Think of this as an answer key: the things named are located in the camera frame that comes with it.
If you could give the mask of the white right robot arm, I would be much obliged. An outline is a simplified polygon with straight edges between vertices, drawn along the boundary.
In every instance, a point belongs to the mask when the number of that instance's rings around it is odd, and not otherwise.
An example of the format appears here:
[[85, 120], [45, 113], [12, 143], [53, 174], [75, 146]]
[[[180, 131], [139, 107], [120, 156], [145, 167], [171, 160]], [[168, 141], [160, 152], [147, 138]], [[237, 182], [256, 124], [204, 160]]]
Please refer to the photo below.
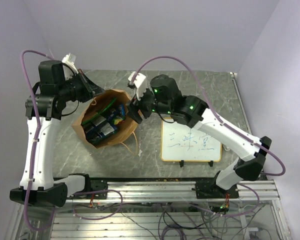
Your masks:
[[258, 179], [272, 143], [269, 137], [253, 136], [213, 113], [197, 96], [182, 95], [176, 81], [168, 75], [147, 81], [145, 75], [133, 72], [128, 86], [134, 89], [134, 97], [126, 104], [128, 116], [137, 124], [152, 113], [167, 114], [173, 122], [206, 133], [237, 154], [235, 162], [215, 174], [208, 193], [221, 198], [240, 181]]

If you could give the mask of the brown paper bag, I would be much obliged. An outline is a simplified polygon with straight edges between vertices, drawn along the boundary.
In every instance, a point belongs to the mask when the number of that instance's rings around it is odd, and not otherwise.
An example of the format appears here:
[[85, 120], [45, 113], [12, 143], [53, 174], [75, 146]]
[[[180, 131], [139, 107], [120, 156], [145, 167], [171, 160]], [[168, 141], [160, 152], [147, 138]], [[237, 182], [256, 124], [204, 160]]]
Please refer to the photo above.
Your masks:
[[[104, 102], [106, 99], [110, 99], [110, 98], [116, 98], [115, 103], [105, 113], [103, 113], [99, 117], [104, 117], [107, 119], [110, 109], [115, 108], [119, 104], [124, 104], [125, 120], [121, 124], [116, 125], [117, 132], [115, 134], [111, 135], [107, 139], [104, 139], [103, 141], [99, 142], [98, 144], [91, 144], [86, 140], [86, 135], [85, 135], [85, 132], [83, 129], [84, 125], [82, 125], [82, 119], [84, 117], [84, 114], [94, 99], [97, 102], [98, 101]], [[118, 145], [118, 144], [125, 145], [125, 141], [130, 136], [134, 136], [135, 138], [137, 137], [135, 130], [137, 129], [138, 124], [135, 121], [133, 121], [130, 117], [128, 117], [128, 115], [127, 115], [128, 108], [126, 107], [126, 104], [128, 103], [128, 101], [130, 99], [131, 99], [130, 95], [124, 90], [119, 90], [119, 89], [106, 90], [103, 94], [100, 94], [100, 95], [96, 96], [95, 98], [93, 98], [93, 100], [88, 105], [88, 107], [86, 107], [86, 109], [80, 114], [80, 116], [73, 122], [72, 129], [76, 133], [77, 137], [83, 143], [93, 146], [96, 149], [101, 148], [101, 147], [114, 146], [114, 145]]]

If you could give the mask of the green Chiuba chips bag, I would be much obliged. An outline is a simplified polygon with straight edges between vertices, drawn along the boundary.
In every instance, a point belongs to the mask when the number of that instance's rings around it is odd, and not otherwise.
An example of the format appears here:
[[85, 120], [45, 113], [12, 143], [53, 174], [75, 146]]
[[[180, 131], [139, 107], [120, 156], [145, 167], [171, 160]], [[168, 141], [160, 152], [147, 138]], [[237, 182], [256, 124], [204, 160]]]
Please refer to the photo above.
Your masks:
[[86, 112], [83, 115], [81, 124], [85, 125], [97, 117], [105, 113], [115, 102], [117, 98], [108, 98], [105, 101], [96, 101], [95, 99], [87, 108]]

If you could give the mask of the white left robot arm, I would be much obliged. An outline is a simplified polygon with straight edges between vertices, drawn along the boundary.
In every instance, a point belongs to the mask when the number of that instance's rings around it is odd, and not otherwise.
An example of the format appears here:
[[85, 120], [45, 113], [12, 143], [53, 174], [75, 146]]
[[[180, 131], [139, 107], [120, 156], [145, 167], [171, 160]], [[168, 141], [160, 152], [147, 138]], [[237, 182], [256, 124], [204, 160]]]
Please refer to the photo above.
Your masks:
[[93, 83], [74, 60], [47, 60], [38, 66], [39, 81], [30, 86], [25, 102], [28, 146], [24, 172], [17, 188], [9, 193], [11, 201], [25, 206], [62, 207], [74, 193], [88, 198], [92, 186], [88, 174], [73, 173], [54, 180], [53, 159], [56, 135], [67, 102], [85, 103], [104, 89]]

